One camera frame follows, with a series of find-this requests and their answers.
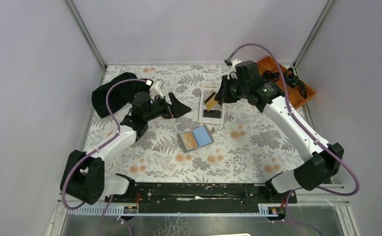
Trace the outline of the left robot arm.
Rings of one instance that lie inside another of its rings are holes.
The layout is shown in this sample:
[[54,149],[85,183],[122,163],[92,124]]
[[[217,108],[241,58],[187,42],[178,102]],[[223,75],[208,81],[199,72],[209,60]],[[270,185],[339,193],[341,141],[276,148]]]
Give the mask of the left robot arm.
[[152,99],[147,92],[136,93],[131,110],[113,136],[89,151],[72,151],[60,185],[62,195],[70,195],[89,205],[95,204],[102,196],[117,196],[123,202],[131,201],[135,195],[135,181],[122,174],[106,177],[105,168],[117,154],[143,137],[149,121],[159,117],[180,118],[191,111],[191,107],[181,103],[173,93],[168,95],[169,102],[159,95]]

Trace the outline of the grey blue card holder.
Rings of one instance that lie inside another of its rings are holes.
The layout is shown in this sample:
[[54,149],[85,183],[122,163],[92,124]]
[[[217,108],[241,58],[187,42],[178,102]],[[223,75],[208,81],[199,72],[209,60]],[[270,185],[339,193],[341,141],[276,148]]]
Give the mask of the grey blue card holder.
[[177,134],[177,140],[178,140],[179,146],[183,152],[190,152],[190,151],[205,147],[207,145],[210,145],[214,142],[214,139],[212,137],[214,130],[209,130],[206,125],[199,126],[195,129],[193,129],[191,131],[187,131],[187,132],[193,133],[195,140],[198,144],[198,147],[193,148],[193,149],[186,149],[184,144],[183,144],[182,138],[181,138],[181,134],[185,133],[185,132],[181,132],[181,133]]

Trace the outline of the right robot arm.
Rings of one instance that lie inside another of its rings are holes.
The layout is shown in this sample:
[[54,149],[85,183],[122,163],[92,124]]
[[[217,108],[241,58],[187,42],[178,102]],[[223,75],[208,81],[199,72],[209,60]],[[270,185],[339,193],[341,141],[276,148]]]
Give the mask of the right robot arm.
[[278,202],[284,193],[297,188],[313,190],[336,175],[344,149],[339,143],[330,144],[310,127],[287,102],[284,91],[275,82],[265,82],[257,64],[251,60],[227,60],[229,74],[222,76],[216,100],[236,103],[246,99],[261,113],[272,119],[290,139],[304,163],[269,179],[264,195],[268,201]]

